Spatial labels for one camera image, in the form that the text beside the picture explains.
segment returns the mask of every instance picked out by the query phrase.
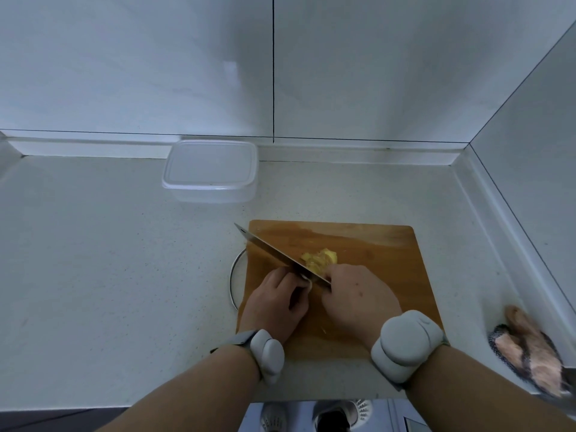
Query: white lid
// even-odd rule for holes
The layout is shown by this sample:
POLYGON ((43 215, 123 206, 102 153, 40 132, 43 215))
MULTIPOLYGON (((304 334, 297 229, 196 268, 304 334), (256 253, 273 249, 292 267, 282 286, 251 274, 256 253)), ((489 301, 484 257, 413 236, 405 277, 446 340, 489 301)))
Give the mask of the white lid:
POLYGON ((172 146, 162 178, 169 189, 238 189, 254 182, 258 149, 242 141, 184 140, 172 146))

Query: clear container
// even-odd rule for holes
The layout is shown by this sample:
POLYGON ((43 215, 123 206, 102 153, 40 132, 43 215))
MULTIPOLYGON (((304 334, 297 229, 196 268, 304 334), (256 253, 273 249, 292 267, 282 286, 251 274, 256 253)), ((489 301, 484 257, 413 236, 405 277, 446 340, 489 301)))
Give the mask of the clear container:
POLYGON ((162 186, 181 202, 243 203, 256 195, 258 149, 225 140, 182 140, 172 146, 162 186))

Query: person's left hand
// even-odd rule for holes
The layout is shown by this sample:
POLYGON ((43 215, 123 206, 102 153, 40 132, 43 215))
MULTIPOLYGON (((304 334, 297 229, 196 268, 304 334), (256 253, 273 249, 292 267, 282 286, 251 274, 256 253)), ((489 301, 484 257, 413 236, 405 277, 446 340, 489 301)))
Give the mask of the person's left hand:
POLYGON ((238 331, 265 329, 284 344, 308 312, 308 286, 288 267, 272 270, 248 298, 238 331))

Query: white speckled countertop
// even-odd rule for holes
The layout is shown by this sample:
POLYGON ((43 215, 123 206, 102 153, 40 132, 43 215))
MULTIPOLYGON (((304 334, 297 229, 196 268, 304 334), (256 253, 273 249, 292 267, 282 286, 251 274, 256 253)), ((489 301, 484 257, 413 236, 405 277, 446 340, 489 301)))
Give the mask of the white speckled countertop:
MULTIPOLYGON (((26 157, 0 180, 0 411, 129 406, 234 332, 233 222, 410 225, 452 344, 518 298, 449 166, 262 162, 245 205, 183 205, 157 159, 26 157)), ((398 397, 362 361, 288 363, 258 400, 398 397)))

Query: wooden cutting board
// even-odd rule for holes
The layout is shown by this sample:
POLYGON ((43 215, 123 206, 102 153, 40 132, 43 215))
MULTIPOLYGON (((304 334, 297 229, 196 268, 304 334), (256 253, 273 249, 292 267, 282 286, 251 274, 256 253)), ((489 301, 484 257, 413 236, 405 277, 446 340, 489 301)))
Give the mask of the wooden cutting board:
MULTIPOLYGON (((296 260, 306 252, 328 248, 337 253, 339 264, 368 267, 394 291, 403 311, 416 309, 442 327, 412 227, 252 220, 249 230, 296 260)), ((247 244, 247 254, 246 284, 238 309, 238 323, 252 291, 271 270, 283 265, 251 243, 247 244)), ((309 295, 309 311, 284 346, 286 358, 368 358, 369 353, 355 338, 334 326, 322 306, 321 295, 321 288, 314 285, 309 295)))

